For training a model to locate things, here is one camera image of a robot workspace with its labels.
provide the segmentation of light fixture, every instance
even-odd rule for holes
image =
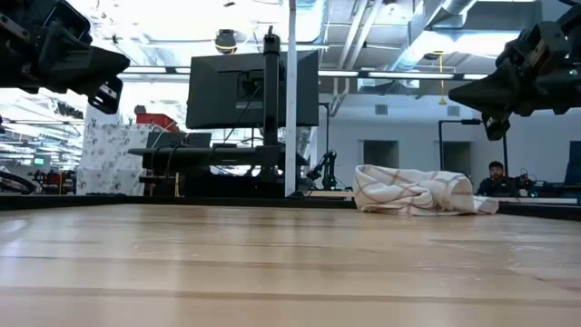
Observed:
[[[319,76],[325,77],[357,77],[359,76],[359,72],[353,71],[319,71]]]
[[[0,154],[0,158],[5,159],[34,159],[33,154]]]
[[[427,79],[427,80],[449,80],[454,78],[453,74],[439,73],[399,73],[399,72],[369,72],[371,78],[390,79]]]
[[[5,124],[32,124],[32,125],[59,125],[59,124],[73,124],[82,125],[84,121],[82,120],[72,120],[72,121],[32,121],[32,120],[9,120]]]
[[[468,81],[477,81],[483,79],[487,74],[464,74],[464,79]]]
[[[165,73],[165,67],[143,67],[143,66],[139,66],[139,67],[127,67],[127,69],[125,69],[123,71],[124,73],[135,73],[135,74],[164,74]]]
[[[175,68],[177,74],[189,74],[192,69],[190,68]]]

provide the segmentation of table surface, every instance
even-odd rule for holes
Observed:
[[[0,212],[19,327],[579,326],[581,223],[118,205]]]
[[[353,197],[352,191],[308,191],[307,196],[318,197]],[[543,197],[493,197],[502,203],[539,203],[539,204],[577,204],[573,198],[543,198]]]

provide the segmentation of man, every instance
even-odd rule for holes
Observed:
[[[488,165],[490,177],[486,178],[480,187],[477,195],[485,196],[515,196],[516,188],[510,177],[505,176],[505,166],[497,161]]]

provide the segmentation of checkered towel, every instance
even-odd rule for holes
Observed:
[[[355,168],[355,203],[362,212],[453,215],[495,213],[498,202],[472,195],[461,173],[421,172],[374,165]]]

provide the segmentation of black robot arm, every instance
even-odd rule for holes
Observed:
[[[130,64],[123,54],[91,46],[91,24],[65,0],[0,2],[0,88],[37,94],[73,90],[106,114],[119,107]]]
[[[450,100],[482,113],[489,140],[501,139],[514,114],[552,109],[564,114],[581,106],[581,5],[556,22],[538,23],[505,45],[497,70],[450,90]]]
[[[319,163],[307,173],[307,177],[313,182],[320,178],[321,171],[323,172],[323,190],[333,191],[337,188],[337,180],[335,178],[335,159],[337,153],[331,150],[323,155]]]

